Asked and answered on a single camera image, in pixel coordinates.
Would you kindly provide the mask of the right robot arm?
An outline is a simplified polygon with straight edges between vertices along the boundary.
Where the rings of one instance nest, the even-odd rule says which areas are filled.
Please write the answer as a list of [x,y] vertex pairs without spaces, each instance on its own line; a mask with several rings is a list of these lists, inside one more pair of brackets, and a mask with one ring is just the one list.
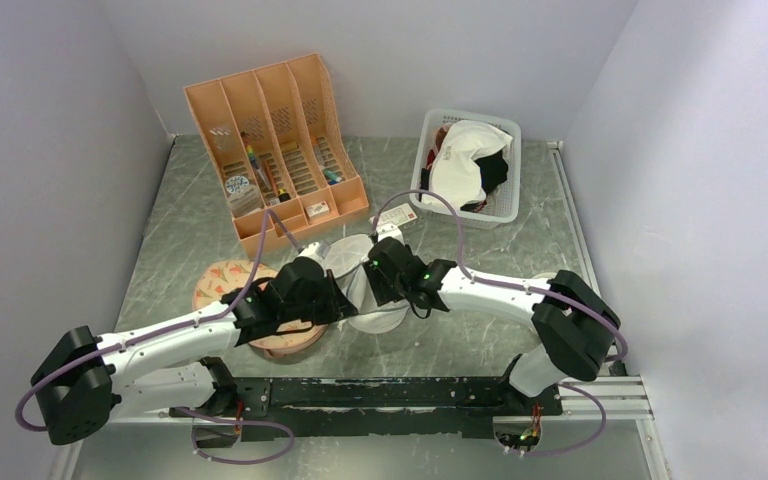
[[464,310],[531,326],[538,345],[518,355],[503,376],[502,406],[522,414],[538,394],[571,378],[595,380],[611,347],[619,346],[620,320],[577,274],[521,279],[468,269],[455,261],[423,262],[394,238],[379,240],[363,268],[378,305],[404,301],[427,312]]

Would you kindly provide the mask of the white mesh laundry bag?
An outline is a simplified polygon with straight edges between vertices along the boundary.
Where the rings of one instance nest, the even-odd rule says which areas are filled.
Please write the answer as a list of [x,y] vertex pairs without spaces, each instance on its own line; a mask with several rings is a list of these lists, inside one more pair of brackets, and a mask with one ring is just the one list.
[[363,268],[363,261],[373,247],[364,234],[344,237],[329,245],[324,259],[326,270],[331,270],[342,293],[358,310],[347,319],[354,329],[366,334],[384,334],[398,327],[408,313],[408,303],[390,301],[379,306]]

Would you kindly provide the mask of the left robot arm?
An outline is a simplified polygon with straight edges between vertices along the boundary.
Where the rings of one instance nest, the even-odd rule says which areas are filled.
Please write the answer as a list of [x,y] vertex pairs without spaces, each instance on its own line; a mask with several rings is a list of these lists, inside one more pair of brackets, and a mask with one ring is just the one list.
[[357,313],[333,272],[301,256],[168,321],[102,335],[87,326],[69,330],[32,375],[16,420],[62,446],[111,419],[153,409],[221,416],[235,406],[237,388],[219,353],[275,336],[294,321],[313,327]]

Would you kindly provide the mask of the white bra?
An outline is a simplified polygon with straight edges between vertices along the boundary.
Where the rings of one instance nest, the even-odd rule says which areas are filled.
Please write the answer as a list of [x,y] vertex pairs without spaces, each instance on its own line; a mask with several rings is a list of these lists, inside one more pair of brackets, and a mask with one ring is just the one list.
[[462,211],[482,209],[490,195],[507,182],[514,137],[491,124],[460,120],[438,127],[420,170],[420,188]]

